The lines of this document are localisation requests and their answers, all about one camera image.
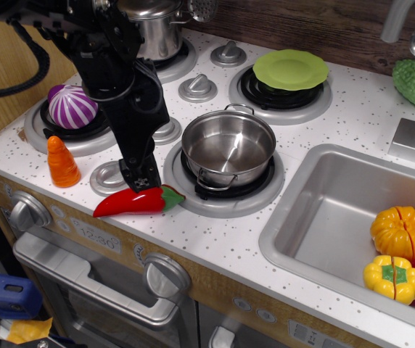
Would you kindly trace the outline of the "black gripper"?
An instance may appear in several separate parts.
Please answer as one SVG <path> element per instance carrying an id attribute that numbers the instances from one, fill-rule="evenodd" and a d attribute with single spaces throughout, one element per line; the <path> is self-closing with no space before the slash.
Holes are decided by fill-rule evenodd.
<path id="1" fill-rule="evenodd" d="M 163 87 L 153 61 L 137 59 L 123 87 L 98 99 L 120 148 L 120 173 L 136 193 L 161 186 L 152 156 L 154 132 L 169 121 Z"/>

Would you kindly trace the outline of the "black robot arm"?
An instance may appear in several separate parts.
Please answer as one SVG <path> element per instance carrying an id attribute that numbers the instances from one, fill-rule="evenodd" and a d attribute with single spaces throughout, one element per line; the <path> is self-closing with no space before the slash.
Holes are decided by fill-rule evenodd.
<path id="1" fill-rule="evenodd" d="M 0 21 L 12 26 L 34 54 L 38 72 L 0 97 L 42 81 L 49 56 L 27 33 L 35 27 L 74 64 L 86 95 L 107 118 L 122 154 L 120 172 L 135 192 L 158 188 L 153 134 L 170 120 L 163 87 L 150 59 L 138 56 L 144 39 L 116 1 L 0 1 Z"/>

